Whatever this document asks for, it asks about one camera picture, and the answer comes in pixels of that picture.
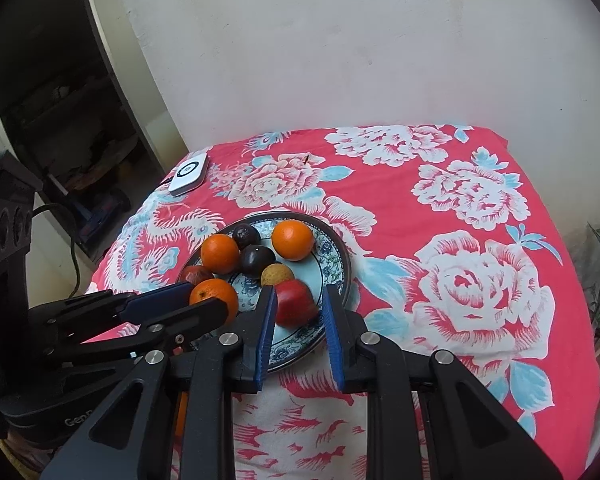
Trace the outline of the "yellow-brown round fruit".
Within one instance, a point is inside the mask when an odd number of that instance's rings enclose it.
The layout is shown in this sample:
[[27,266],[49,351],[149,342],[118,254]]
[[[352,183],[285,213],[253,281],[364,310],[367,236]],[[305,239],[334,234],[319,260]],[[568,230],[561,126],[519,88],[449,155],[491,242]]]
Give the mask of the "yellow-brown round fruit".
[[272,263],[261,273],[260,284],[262,286],[276,286],[280,283],[294,279],[294,272],[283,263]]

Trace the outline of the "dark red apple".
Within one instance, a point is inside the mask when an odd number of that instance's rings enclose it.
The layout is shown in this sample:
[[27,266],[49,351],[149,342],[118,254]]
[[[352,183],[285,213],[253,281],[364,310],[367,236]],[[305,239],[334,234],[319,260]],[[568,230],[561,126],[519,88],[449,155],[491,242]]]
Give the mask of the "dark red apple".
[[205,266],[186,266],[181,270],[178,280],[182,283],[189,283],[196,287],[200,283],[212,280],[214,275]]

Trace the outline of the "red floral tablecloth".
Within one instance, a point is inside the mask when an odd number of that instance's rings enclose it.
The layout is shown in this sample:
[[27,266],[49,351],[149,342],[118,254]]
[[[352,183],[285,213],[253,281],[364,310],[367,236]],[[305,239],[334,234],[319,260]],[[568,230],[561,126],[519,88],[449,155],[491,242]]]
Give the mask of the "red floral tablecloth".
[[211,145],[204,184],[160,185],[91,290],[174,283],[209,235],[261,211],[329,224],[351,304],[408,351],[452,351],[567,479],[585,467],[600,397],[588,307],[567,249],[495,132],[453,124],[268,132]]

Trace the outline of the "dark plum fruit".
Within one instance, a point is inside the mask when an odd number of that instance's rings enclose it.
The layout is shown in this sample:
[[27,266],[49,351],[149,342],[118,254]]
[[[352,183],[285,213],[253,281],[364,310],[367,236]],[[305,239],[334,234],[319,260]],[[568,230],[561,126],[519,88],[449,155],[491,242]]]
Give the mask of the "dark plum fruit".
[[259,245],[261,243],[259,231],[249,223],[239,223],[235,226],[232,237],[239,250],[244,250],[248,246]]

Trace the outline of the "blue white patterned plate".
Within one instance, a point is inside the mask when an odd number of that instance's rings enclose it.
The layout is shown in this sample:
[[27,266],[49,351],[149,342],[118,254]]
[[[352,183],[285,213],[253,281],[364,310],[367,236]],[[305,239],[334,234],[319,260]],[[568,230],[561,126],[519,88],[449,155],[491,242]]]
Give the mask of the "blue white patterned plate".
[[[261,244],[273,246],[271,235],[274,226],[284,220],[298,220],[306,224],[314,236],[311,255],[298,262],[291,262],[282,256],[276,260],[286,264],[294,276],[312,292],[314,301],[322,301],[323,288],[337,287],[342,300],[350,296],[352,270],[349,253],[340,236],[324,221],[308,214],[274,210],[252,214],[240,220],[256,228],[261,235]],[[314,318],[295,328],[275,327],[268,370],[273,373],[294,364],[309,354],[324,339],[324,328],[320,318]]]

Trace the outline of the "white square device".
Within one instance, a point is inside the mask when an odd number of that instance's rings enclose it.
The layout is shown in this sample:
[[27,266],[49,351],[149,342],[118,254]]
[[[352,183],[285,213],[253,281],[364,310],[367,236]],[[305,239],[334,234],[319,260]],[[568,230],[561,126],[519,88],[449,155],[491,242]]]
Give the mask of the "white square device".
[[176,168],[168,191],[172,196],[181,196],[199,188],[206,178],[210,158],[207,152],[193,155]]

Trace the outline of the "large orange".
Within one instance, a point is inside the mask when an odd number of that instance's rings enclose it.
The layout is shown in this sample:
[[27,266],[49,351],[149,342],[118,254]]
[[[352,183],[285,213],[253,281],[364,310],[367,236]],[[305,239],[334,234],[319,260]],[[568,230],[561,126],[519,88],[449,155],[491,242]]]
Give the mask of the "large orange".
[[175,426],[175,437],[177,437],[178,439],[181,439],[181,437],[183,437],[184,434],[187,403],[188,394],[186,392],[183,392],[180,396],[180,400],[178,401],[178,417],[176,418]]

